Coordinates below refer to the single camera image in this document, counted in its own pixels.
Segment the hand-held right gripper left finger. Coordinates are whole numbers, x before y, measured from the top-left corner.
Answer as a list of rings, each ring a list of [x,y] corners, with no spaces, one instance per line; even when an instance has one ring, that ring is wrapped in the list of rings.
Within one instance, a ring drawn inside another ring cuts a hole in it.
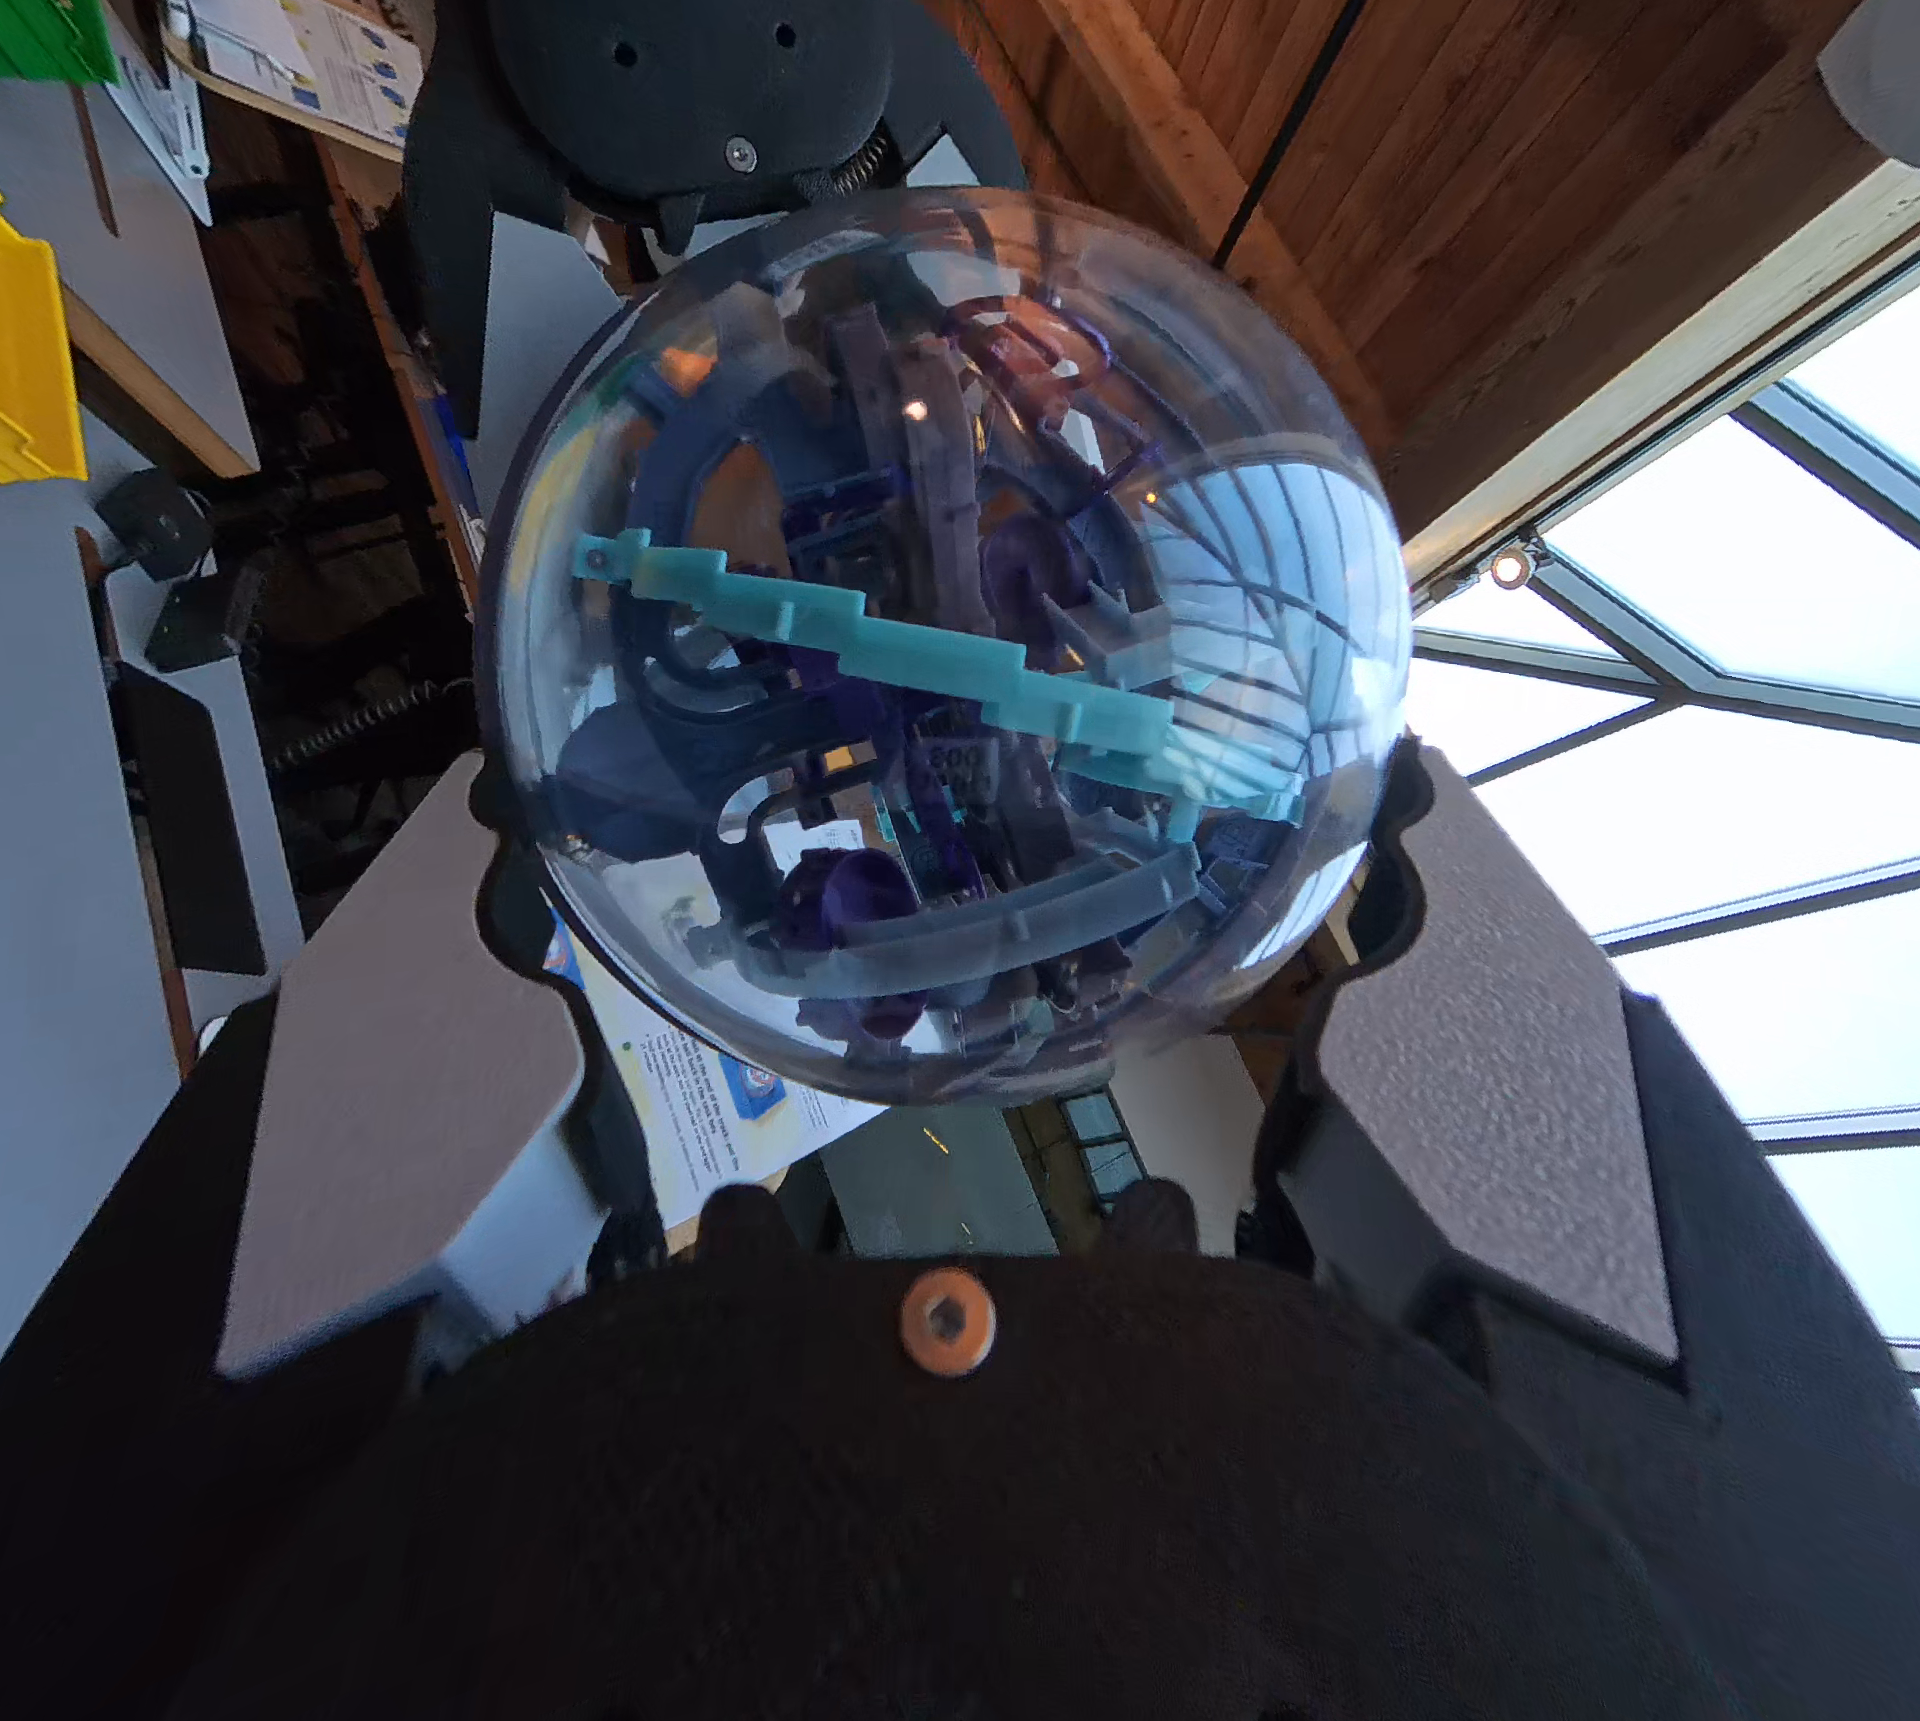
[[[539,873],[464,754],[285,967],[215,1372],[409,1316],[450,1367],[666,1245]]]

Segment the glass partition window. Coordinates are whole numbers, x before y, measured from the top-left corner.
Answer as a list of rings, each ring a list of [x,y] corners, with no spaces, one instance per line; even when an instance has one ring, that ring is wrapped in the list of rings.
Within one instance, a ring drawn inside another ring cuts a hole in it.
[[[1094,1205],[1111,1217],[1119,1200],[1149,1180],[1140,1148],[1128,1129],[1111,1087],[1059,1096],[1055,1102],[1065,1120],[1072,1145],[1081,1164]]]

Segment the printed text task sheet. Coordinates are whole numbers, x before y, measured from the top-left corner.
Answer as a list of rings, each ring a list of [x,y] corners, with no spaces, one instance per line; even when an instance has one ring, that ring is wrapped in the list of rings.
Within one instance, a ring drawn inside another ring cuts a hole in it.
[[[566,922],[546,971],[588,999],[639,1109],[666,1229],[700,1218],[728,1186],[780,1183],[792,1165],[880,1116],[707,1048],[622,986]]]

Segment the large glazed window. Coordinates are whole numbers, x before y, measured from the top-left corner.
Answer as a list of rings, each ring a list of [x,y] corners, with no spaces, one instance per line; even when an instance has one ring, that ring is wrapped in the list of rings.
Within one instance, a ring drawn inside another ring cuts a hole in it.
[[[1408,723],[1664,1003],[1919,1383],[1919,260],[1415,615]]]

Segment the printed picture instruction sheet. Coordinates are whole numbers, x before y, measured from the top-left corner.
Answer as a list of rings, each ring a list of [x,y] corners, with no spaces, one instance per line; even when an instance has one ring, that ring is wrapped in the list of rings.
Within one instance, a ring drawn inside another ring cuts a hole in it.
[[[402,162],[419,47],[355,0],[166,0],[163,47],[214,95]]]

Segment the yellow storage bin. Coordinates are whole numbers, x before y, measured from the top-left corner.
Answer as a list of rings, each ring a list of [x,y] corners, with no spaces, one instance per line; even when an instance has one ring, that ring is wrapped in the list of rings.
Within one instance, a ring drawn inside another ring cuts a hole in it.
[[[4,221],[4,485],[88,480],[54,247]]]

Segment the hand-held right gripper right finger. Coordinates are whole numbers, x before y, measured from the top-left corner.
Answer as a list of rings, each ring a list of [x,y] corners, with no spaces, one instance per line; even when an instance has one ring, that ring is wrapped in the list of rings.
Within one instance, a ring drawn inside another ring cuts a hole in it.
[[[1358,961],[1309,1003],[1252,1218],[1367,1314],[1492,1293],[1647,1370],[1678,1320],[1622,983],[1439,749],[1404,739]]]

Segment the clear plastic maze ball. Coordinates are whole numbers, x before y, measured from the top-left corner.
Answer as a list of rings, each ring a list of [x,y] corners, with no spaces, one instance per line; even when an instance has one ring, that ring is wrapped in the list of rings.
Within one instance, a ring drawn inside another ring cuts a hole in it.
[[[1309,355],[1185,249],[984,188],[627,303],[488,517],[483,747],[560,919],[884,1106],[1234,1014],[1407,726],[1404,542]]]

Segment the black flat panel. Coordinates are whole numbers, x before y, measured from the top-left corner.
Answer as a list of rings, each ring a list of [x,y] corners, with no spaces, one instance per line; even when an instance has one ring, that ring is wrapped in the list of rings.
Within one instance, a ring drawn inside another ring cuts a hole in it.
[[[270,958],[210,711],[119,662],[113,717],[133,763],[133,806],[147,818],[177,964],[263,978]]]

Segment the plain wooden clipboard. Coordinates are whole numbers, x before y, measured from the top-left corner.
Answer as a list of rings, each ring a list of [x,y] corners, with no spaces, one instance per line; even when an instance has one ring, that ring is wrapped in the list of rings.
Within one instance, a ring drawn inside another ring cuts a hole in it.
[[[780,1165],[774,1173],[770,1173],[766,1180],[759,1180],[759,1183],[728,1183],[725,1187],[717,1187],[713,1197],[707,1197],[707,1203],[713,1203],[729,1190],[747,1190],[750,1186],[753,1186],[753,1190],[761,1190],[766,1197],[778,1197],[782,1183],[788,1180],[788,1173],[792,1173],[792,1165]],[[662,1217],[666,1256],[669,1257],[679,1257],[697,1246],[703,1218],[704,1218],[704,1205],[697,1214],[692,1214],[685,1222],[669,1222]]]

